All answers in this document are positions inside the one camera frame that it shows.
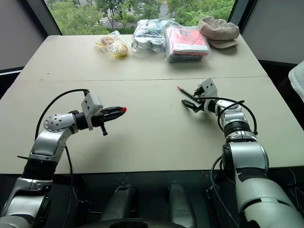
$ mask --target red package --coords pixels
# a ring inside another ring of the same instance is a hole
[[[170,54],[205,56],[210,52],[203,35],[193,28],[171,26],[166,37]]]

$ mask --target plastic bag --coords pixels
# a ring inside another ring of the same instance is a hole
[[[128,55],[128,44],[120,35],[119,31],[111,32],[102,37],[96,44],[104,51],[108,52],[114,57],[123,57]]]
[[[164,33],[169,62],[200,61],[210,53],[207,40],[196,27],[170,26]]]
[[[163,30],[172,25],[179,25],[179,23],[168,18],[138,21],[133,33],[133,52],[144,52],[145,50],[164,52]]]

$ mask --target metal bracket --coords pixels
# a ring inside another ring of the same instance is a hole
[[[211,78],[206,79],[205,81],[202,81],[198,87],[201,87],[203,89],[203,93],[200,96],[201,99],[204,99],[205,97],[216,97],[218,96],[218,89],[215,86],[213,80]],[[210,111],[208,110],[208,106],[209,106],[210,100],[206,99],[205,103],[204,103],[204,111],[206,113],[210,113]]]
[[[83,102],[81,103],[81,107],[85,114],[85,119],[87,121],[88,128],[91,131],[93,130],[91,118],[94,115],[98,115],[104,106],[98,96],[88,93],[85,96]]]

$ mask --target white cloth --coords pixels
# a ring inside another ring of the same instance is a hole
[[[288,78],[291,86],[304,102],[304,61],[289,72]]]

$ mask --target tree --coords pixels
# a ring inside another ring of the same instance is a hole
[[[74,0],[61,0],[48,5],[56,23],[64,35],[97,35],[109,31],[99,20],[102,13],[94,5],[75,4]]]
[[[93,5],[93,0],[86,0],[87,6],[92,6]]]
[[[108,18],[112,28],[114,28],[114,14],[118,14],[120,21],[126,19],[124,16],[131,10],[131,0],[95,0],[97,8],[101,10]]]
[[[227,20],[235,0],[168,0],[171,17],[185,26],[197,25],[205,16]]]
[[[64,1],[67,1],[67,0],[45,0],[47,6],[50,6],[50,5],[52,5],[52,4],[56,3],[56,2],[64,2]],[[79,0],[73,0],[73,4],[81,6]]]
[[[142,19],[159,18],[162,0],[133,0],[131,4],[134,12]]]

